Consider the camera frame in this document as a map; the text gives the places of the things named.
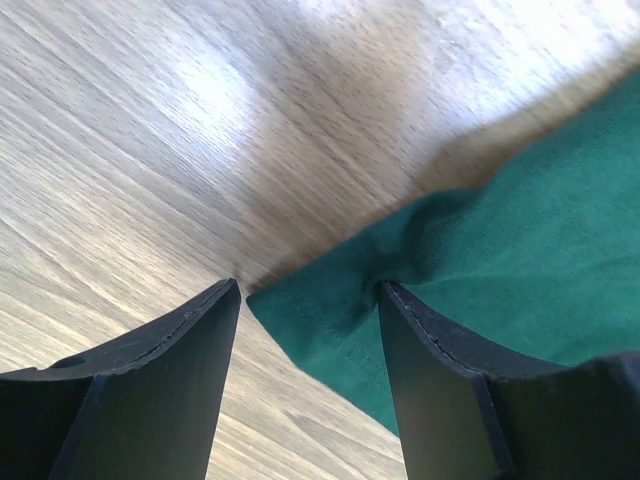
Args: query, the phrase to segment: green cloth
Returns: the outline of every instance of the green cloth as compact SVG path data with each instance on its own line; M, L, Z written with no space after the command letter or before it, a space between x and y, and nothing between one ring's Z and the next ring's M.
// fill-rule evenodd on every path
M545 360L640 348L640 74L483 190L429 195L249 297L295 364L397 433L379 280Z

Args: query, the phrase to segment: wooden floor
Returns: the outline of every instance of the wooden floor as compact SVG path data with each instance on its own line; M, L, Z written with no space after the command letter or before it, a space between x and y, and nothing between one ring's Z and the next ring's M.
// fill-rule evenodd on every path
M0 0L0 370L485 182L640 66L638 0ZM401 479L243 309L211 479Z

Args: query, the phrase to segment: black plastic piece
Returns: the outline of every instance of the black plastic piece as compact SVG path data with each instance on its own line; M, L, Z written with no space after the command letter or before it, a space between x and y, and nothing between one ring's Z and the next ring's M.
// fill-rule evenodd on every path
M379 312L409 480L640 478L640 353L564 367L383 282Z
M202 480L240 306L234 280L46 370L0 375L0 479Z

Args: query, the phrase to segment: wood grain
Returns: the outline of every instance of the wood grain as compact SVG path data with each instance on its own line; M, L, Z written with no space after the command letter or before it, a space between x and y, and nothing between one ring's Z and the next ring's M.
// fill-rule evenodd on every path
M640 65L637 0L0 0L0 370L478 185ZM404 478L243 308L212 479Z

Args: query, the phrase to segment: floor plank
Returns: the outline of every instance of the floor plank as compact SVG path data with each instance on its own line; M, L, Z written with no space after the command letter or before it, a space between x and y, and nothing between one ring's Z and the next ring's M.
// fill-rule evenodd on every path
M637 0L0 0L0 370L480 185L640 66ZM209 478L404 478L243 308Z

